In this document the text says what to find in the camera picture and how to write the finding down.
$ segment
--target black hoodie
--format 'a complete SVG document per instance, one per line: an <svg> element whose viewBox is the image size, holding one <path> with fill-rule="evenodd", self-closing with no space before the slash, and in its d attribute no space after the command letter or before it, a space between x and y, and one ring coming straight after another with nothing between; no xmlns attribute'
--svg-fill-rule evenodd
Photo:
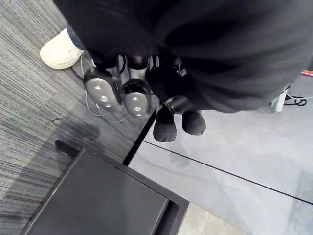
<svg viewBox="0 0 313 235"><path fill-rule="evenodd" d="M182 58L181 95L198 109L257 109L292 83L313 51L312 0L55 0L102 55Z"/></svg>

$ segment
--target wire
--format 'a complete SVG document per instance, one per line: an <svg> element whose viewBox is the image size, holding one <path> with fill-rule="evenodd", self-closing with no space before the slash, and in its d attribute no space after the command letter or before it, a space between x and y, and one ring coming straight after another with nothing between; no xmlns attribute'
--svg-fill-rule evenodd
<svg viewBox="0 0 313 235"><path fill-rule="evenodd" d="M110 121L108 120L107 118L104 118L106 115L110 114L109 112L106 113L106 114L102 114L101 111L100 111L100 107L99 105L96 103L96 107L97 107L97 110L98 110L98 113L100 114L100 116L105 120L105 121L108 121L110 123L119 123L119 122L122 122L122 121L125 121L126 119L129 118L129 116L127 115L126 117L122 118L121 120L118 120L118 121Z"/></svg>
<svg viewBox="0 0 313 235"><path fill-rule="evenodd" d="M79 75L77 74L77 72L73 69L73 66L71 66L71 67L69 67L69 68L70 68L70 70L72 70L72 72L74 73L74 75L75 75L77 78L83 80L83 78L82 78L81 76L79 76Z"/></svg>
<svg viewBox="0 0 313 235"><path fill-rule="evenodd" d="M83 57L85 56L85 52L83 52L82 56L80 57L80 68L82 69L82 75L84 77L84 68L83 68Z"/></svg>
<svg viewBox="0 0 313 235"><path fill-rule="evenodd" d="M312 99L313 98L313 95L309 96L309 97L306 97L306 98L303 98L303 97L301 97L301 98L293 97L290 94L288 94L288 92L286 90L284 90L284 93L286 93L287 96L289 96L291 99L294 99L294 100L303 100L303 99Z"/></svg>
<svg viewBox="0 0 313 235"><path fill-rule="evenodd" d="M94 113L94 112L91 111L91 109L89 108L89 105L88 105L88 94L87 94L87 91L86 91L86 90L85 90L85 96L86 96L86 107L87 107L88 111L89 111L90 113L92 113L93 115L102 116L101 114L96 114L96 113Z"/></svg>
<svg viewBox="0 0 313 235"><path fill-rule="evenodd" d="M98 105L97 103L95 103L95 104L96 104L96 107L97 107L98 113L99 113L102 117L104 117L104 116L106 116L106 115L110 114L109 112L107 112L106 114L102 114L102 113L100 112L100 107L99 107L99 105Z"/></svg>
<svg viewBox="0 0 313 235"><path fill-rule="evenodd" d="M288 97L286 97L285 101L291 100L291 99L294 101L294 103L291 103L291 104L290 103L284 103L284 105L297 105L297 106L302 107L302 106L305 106L308 103L307 99L313 98L313 96L310 96L310 97L307 97L307 98L304 98L304 97L301 97L301 96L292 96L292 95L288 94L287 89L284 90L284 93L288 96Z"/></svg>

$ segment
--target black rubber fingertip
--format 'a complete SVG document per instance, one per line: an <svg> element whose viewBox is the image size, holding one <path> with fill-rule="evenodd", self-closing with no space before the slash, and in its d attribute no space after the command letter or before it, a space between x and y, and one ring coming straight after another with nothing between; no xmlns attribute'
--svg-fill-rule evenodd
<svg viewBox="0 0 313 235"><path fill-rule="evenodd" d="M172 142L177 135L174 114L167 107L160 109L156 116L153 136L158 142Z"/></svg>
<svg viewBox="0 0 313 235"><path fill-rule="evenodd" d="M204 117L199 112L184 113L181 126L186 133L193 136L202 135L206 129Z"/></svg>

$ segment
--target gray floor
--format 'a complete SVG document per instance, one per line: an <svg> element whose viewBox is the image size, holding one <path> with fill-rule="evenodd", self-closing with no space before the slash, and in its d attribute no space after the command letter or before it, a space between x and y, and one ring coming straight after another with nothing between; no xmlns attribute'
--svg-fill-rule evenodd
<svg viewBox="0 0 313 235"><path fill-rule="evenodd" d="M51 0L0 1L0 234L21 232L70 163L55 140L121 162L146 123L90 114L82 81L41 61L65 25Z"/></svg>
<svg viewBox="0 0 313 235"><path fill-rule="evenodd" d="M313 95L313 79L300 77L294 95ZM174 142L159 143L152 129L131 168L253 235L310 235L313 231L313 99L281 113L203 113L207 130L193 137L179 124ZM176 116L176 123L181 117ZM293 199L216 169L298 197Z"/></svg>

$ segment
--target black cable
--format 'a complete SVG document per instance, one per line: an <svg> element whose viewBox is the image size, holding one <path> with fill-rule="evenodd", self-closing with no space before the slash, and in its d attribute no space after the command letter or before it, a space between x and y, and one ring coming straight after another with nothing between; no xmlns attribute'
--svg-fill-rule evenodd
<svg viewBox="0 0 313 235"><path fill-rule="evenodd" d="M126 67L126 56L122 55L122 57L123 57L123 66L122 66L121 71L119 72L120 74L122 74L124 72L125 67Z"/></svg>
<svg viewBox="0 0 313 235"><path fill-rule="evenodd" d="M296 98L296 99L301 99L301 100L296 100L296 99L292 99L292 98L290 98L289 96L287 96L286 97L286 99L285 99L285 101L287 101L287 100L293 100L294 101L294 103L284 103L284 105L297 105L297 106L305 106L308 102L307 102L307 100L306 99L304 99L304 97L302 97L302 96L293 96L292 95L292 97L294 97L294 98Z"/></svg>
<svg viewBox="0 0 313 235"><path fill-rule="evenodd" d="M265 185L262 185L262 184L260 184L260 183L254 182L254 181L249 180L249 179L247 179L247 178L244 178L244 177L242 177L242 176L239 176L239 175L230 173L230 172L228 172L228 171L226 171L226 170L223 170L223 169L217 168L217 167L215 167L215 166L212 166L212 165L209 165L209 164L200 162L200 161L198 161L198 160L196 160L196 159L193 159L193 158L189 158L189 157L187 157L187 156L185 156L185 155L182 155L182 154L180 154L180 153L174 152L174 151L172 151L172 150L169 150L169 149L160 147L160 146L158 146L158 145L156 145L156 144L153 144L153 143L150 143L150 142L146 142L146 141L143 141L143 142L148 143L148 144L150 144L150 145L153 145L153 146L155 146L155 147L161 148L161 149L163 149L163 150L169 151L169 152L171 152L171 153L175 153L175 154L180 155L180 156L182 156L182 157L184 157L184 158L187 158L187 159L192 160L192 161L194 161L194 162L197 162L197 163L200 163L200 164L202 164L202 165L208 166L208 167L210 167L210 168L219 170L219 171L221 171L221 172L224 172L224 173L226 173L226 174L232 175L232 176L237 177L237 178L239 178L239 179L248 181L248 182L250 182L250 183L252 183L252 184L255 184L255 185L258 185L258 186L267 188L267 189L269 189L269 190L272 190L272 191L274 191L274 192L280 193L280 194L282 194L282 195L285 195L285 196L291 197L291 198L293 198L293 199L296 199L296 200L299 200L299 201L308 203L308 204L310 204L310 205L313 205L313 202L309 202L309 201L304 200L304 199L301 199L301 198L299 198L299 197L295 197L295 196L292 196L292 195L287 194L287 193L285 193L285 192L282 192L282 191L279 191L279 190L276 190L276 189L267 187L267 186L265 186Z"/></svg>
<svg viewBox="0 0 313 235"><path fill-rule="evenodd" d="M78 74L77 74L77 72L73 69L73 66L71 66L71 67L69 67L70 68L70 70L72 70L72 72L74 73L74 75L76 76L76 77L78 77L79 79L81 79L81 80L84 80L81 76L79 76Z"/></svg>

